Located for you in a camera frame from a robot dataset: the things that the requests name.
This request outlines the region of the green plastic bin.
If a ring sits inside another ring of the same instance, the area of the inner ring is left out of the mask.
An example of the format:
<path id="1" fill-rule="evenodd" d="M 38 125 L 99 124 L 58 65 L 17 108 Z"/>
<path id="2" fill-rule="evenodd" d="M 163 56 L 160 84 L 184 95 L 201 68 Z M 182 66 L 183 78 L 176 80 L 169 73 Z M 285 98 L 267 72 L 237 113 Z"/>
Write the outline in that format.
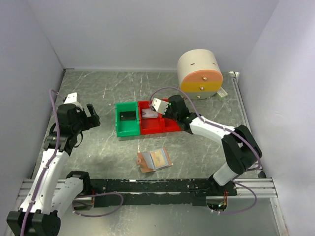
<path id="1" fill-rule="evenodd" d="M 137 102 L 115 104 L 115 127 L 117 137 L 140 135 Z"/>

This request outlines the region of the red plastic bin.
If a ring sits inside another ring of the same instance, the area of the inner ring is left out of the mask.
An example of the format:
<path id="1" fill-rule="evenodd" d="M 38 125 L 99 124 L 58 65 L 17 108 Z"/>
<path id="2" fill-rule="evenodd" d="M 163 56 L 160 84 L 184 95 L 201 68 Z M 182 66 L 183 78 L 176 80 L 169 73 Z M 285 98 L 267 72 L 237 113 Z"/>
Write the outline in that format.
<path id="1" fill-rule="evenodd" d="M 180 126 L 177 122 L 164 118 L 163 115 L 159 114 L 159 131 L 160 133 L 177 132 L 181 131 Z"/>
<path id="2" fill-rule="evenodd" d="M 148 119 L 141 118 L 141 110 L 149 108 L 149 102 L 148 101 L 138 101 L 137 106 L 138 106 L 138 114 L 139 114 L 140 134 L 141 135 L 148 135 L 148 134 L 160 133 L 160 131 L 159 131 L 159 117 L 158 118 L 148 118 Z"/>

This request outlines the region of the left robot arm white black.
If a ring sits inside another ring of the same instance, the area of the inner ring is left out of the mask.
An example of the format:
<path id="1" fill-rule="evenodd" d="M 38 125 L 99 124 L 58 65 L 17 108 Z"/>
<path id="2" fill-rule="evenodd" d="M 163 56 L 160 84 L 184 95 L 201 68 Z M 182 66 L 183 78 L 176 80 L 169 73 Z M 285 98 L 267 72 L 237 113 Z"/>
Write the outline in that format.
<path id="1" fill-rule="evenodd" d="M 70 172 L 59 191 L 56 191 L 61 171 L 78 137 L 100 125 L 92 104 L 87 104 L 90 116 L 80 104 L 78 93 L 70 93 L 63 104 L 53 108 L 55 123 L 44 142 L 41 164 L 33 184 L 17 211 L 11 211 L 7 224 L 15 236 L 56 236 L 61 219 L 77 196 L 92 193 L 89 173 Z"/>

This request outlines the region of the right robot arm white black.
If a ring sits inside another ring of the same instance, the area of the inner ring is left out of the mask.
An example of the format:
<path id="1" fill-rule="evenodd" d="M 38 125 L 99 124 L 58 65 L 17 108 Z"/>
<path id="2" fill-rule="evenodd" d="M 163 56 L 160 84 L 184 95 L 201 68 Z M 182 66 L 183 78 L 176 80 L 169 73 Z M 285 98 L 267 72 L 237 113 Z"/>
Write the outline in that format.
<path id="1" fill-rule="evenodd" d="M 225 163 L 210 177 L 209 191 L 220 195 L 226 184 L 251 171 L 255 163 L 261 164 L 262 152 L 252 133 L 245 125 L 224 126 L 206 119 L 197 112 L 190 112 L 180 95 L 168 98 L 163 117 L 174 120 L 182 131 L 208 138 L 222 145 Z"/>

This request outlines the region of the white round drawer cabinet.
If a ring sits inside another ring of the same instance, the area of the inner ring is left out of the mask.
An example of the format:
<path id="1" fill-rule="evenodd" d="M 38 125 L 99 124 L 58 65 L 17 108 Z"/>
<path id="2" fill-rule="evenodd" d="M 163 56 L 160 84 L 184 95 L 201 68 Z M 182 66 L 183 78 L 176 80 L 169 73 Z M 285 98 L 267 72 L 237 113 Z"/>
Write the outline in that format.
<path id="1" fill-rule="evenodd" d="M 185 52 L 178 60 L 179 88 L 192 100 L 215 95 L 223 83 L 223 75 L 213 52 L 194 49 Z"/>

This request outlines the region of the brown leather card holder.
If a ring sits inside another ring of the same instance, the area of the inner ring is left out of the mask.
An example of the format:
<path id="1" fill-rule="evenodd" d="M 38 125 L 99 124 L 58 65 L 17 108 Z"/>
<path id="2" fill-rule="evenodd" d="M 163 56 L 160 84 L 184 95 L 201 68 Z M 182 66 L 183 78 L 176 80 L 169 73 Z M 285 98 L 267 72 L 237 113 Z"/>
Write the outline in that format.
<path id="1" fill-rule="evenodd" d="M 171 162 L 165 147 L 149 152 L 138 152 L 136 165 L 142 173 L 156 172 L 171 167 Z"/>

